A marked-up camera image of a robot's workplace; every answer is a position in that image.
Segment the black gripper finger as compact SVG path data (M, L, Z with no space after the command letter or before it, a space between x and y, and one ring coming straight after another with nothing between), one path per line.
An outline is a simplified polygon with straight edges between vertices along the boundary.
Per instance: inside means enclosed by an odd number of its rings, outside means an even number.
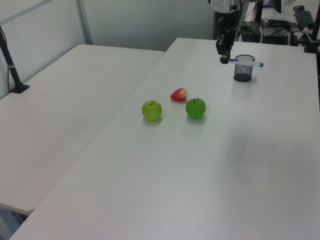
M230 29L226 34L226 49L227 49L227 62L229 62L231 58L231 50L234 45L236 35L236 29Z
M226 47L225 35L221 34L219 40L216 42L216 49L220 55L220 62L222 64L228 63L228 49Z

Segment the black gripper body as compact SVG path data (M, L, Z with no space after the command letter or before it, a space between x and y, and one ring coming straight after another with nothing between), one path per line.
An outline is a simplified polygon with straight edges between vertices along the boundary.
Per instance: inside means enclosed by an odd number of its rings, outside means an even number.
M214 11L213 37L220 38L221 34L227 33L235 38L241 16L241 10L229 13Z

